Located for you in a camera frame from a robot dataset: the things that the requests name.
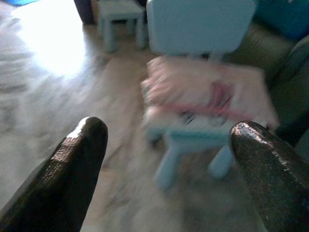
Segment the pink printed pillow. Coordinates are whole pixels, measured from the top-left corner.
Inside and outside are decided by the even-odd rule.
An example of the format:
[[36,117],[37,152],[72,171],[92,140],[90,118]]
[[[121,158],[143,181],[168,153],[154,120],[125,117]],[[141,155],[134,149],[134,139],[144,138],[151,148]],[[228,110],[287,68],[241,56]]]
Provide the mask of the pink printed pillow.
[[172,111],[279,125],[260,68],[159,56],[147,63],[141,89],[146,103]]

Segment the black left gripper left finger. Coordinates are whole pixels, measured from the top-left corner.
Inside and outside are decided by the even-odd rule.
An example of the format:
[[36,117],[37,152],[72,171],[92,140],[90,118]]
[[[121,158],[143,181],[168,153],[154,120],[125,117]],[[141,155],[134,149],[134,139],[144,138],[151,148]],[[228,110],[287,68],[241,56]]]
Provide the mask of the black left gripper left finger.
[[106,124],[83,118],[0,210],[0,232],[80,232],[107,143]]

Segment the blue cushion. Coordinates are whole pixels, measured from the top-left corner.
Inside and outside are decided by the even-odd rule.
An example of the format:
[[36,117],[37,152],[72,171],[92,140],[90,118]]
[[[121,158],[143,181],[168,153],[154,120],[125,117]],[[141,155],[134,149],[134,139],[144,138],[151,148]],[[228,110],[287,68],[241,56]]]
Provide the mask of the blue cushion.
[[309,0],[255,0],[255,17],[283,36],[300,40],[309,34]]

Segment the light blue child chair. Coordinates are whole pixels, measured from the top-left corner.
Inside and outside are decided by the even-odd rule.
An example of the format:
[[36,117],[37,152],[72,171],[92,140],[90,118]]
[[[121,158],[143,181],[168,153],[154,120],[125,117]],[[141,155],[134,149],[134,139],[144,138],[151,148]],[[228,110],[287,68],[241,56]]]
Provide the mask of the light blue child chair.
[[[245,36],[256,0],[147,0],[150,48],[165,55],[208,53],[213,59],[235,51]],[[217,159],[227,158],[227,134],[167,133],[168,149],[156,172],[156,182],[169,188],[183,154],[219,148]]]

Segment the light blue small stool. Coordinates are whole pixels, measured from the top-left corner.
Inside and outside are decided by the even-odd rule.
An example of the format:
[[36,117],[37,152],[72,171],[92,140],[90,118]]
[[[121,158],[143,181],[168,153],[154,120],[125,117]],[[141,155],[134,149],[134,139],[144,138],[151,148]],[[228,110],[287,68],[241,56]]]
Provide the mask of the light blue small stool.
[[128,32],[135,31],[137,47],[146,47],[145,9],[134,0],[99,0],[98,1],[98,33],[103,38],[106,52],[116,50],[113,22],[125,20]]

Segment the green leather sofa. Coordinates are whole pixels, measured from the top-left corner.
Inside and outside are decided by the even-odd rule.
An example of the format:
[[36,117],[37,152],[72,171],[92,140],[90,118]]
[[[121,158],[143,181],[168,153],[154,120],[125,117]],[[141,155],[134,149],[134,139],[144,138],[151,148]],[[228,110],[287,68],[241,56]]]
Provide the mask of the green leather sofa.
[[309,32],[293,40],[254,21],[238,49],[225,59],[265,71],[280,122],[276,134],[309,155]]

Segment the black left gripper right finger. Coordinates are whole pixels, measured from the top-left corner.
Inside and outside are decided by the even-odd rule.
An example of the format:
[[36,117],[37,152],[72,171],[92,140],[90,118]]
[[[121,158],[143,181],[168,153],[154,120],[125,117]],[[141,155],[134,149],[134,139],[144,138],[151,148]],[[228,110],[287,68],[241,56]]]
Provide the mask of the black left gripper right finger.
[[231,128],[229,147],[267,232],[309,232],[309,164],[252,121]]

